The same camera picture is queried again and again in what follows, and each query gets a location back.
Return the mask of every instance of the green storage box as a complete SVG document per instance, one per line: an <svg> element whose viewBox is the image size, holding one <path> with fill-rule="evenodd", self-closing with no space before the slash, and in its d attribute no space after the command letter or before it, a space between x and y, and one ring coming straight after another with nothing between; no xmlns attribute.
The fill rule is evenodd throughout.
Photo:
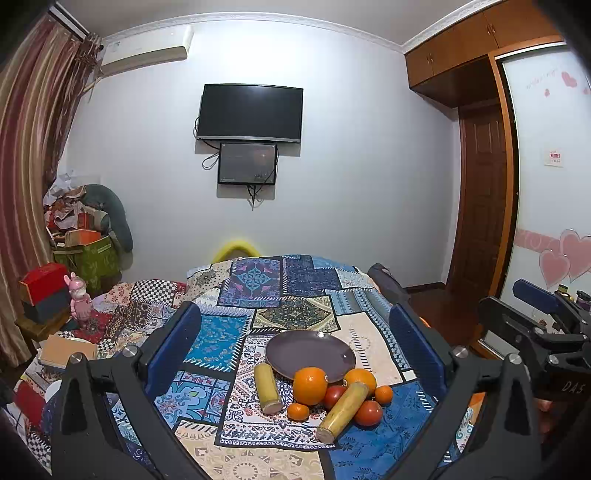
<svg viewBox="0 0 591 480"><path fill-rule="evenodd" d="M54 248L53 258L86 280L86 290L91 297L104 293L102 278L112 278L119 274L119 257L110 236L104 236L88 245Z"/></svg>

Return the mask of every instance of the air conditioner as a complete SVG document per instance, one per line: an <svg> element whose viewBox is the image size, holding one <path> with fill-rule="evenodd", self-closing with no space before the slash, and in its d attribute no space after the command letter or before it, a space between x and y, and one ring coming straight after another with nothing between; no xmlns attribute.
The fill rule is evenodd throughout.
<svg viewBox="0 0 591 480"><path fill-rule="evenodd" d="M190 25L178 25L114 41L107 45L100 70L107 76L165 61L185 60L192 38Z"/></svg>

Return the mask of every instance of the ceiling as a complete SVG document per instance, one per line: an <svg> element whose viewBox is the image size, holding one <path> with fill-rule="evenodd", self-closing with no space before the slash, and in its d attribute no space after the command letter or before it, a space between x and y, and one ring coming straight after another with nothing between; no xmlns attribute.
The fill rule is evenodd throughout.
<svg viewBox="0 0 591 480"><path fill-rule="evenodd" d="M156 20L212 12L268 12L318 18L404 44L466 0L60 0L102 37Z"/></svg>

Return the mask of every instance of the pink rabbit figure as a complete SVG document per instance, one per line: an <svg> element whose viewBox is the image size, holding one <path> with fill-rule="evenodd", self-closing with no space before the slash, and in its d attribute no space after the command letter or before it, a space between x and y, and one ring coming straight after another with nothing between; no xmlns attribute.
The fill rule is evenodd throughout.
<svg viewBox="0 0 591 480"><path fill-rule="evenodd" d="M92 304L90 303L90 295L86 293L86 282L72 272L72 277L64 275L64 282L68 285L70 295L70 310L72 316L76 320L88 320L90 312L92 311Z"/></svg>

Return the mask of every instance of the striped curtain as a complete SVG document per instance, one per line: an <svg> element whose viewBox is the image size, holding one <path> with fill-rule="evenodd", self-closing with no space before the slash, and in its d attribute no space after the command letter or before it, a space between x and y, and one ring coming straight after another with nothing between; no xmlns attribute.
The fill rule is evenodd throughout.
<svg viewBox="0 0 591 480"><path fill-rule="evenodd" d="M77 105L74 89L92 71L76 68L81 46L46 16L0 73L0 349L12 366L31 356L15 325L18 280L51 261L42 199Z"/></svg>

